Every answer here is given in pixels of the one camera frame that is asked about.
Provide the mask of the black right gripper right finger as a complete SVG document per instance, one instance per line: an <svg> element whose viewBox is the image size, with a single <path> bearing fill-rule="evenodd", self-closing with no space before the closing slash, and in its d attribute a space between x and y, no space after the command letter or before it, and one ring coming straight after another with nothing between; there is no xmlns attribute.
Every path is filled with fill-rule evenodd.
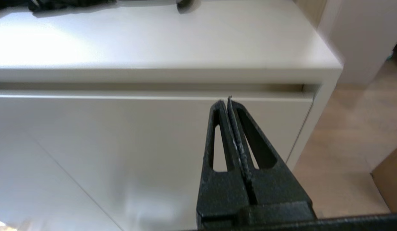
<svg viewBox="0 0 397 231"><path fill-rule="evenodd" d="M313 202L243 104L228 99L244 184L254 206L313 209Z"/></svg>

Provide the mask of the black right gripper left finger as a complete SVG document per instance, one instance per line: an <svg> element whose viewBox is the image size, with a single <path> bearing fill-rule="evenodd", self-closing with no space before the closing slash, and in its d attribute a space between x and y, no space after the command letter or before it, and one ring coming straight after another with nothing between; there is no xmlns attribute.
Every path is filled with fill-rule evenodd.
<svg viewBox="0 0 397 231"><path fill-rule="evenodd" d="M214 170L216 127L221 132L226 172ZM238 211L248 204L235 136L225 103L220 100L210 108L197 199L197 221L232 222Z"/></svg>

